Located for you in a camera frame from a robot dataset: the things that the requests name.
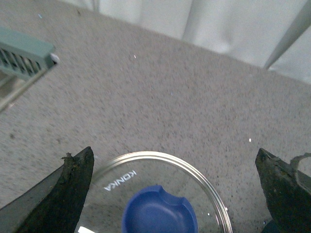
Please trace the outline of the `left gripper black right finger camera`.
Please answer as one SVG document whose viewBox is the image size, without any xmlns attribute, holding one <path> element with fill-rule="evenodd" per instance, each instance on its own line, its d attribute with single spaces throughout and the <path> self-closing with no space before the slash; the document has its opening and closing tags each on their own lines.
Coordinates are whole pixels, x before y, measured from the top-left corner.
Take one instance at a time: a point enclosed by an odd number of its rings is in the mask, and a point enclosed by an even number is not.
<svg viewBox="0 0 311 233">
<path fill-rule="evenodd" d="M 309 233 L 311 231 L 311 177 L 298 170 L 305 153 L 290 163 L 260 148 L 255 164 L 272 220 L 263 233 Z"/>
</svg>

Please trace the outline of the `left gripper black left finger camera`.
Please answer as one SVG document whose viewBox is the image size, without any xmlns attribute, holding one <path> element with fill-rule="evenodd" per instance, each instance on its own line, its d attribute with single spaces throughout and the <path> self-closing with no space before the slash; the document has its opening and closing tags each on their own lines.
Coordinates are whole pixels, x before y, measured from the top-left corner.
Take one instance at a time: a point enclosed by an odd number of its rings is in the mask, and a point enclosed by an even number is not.
<svg viewBox="0 0 311 233">
<path fill-rule="evenodd" d="M 0 210 L 2 233 L 72 233 L 89 191 L 94 153 L 67 153 L 64 163 Z"/>
</svg>

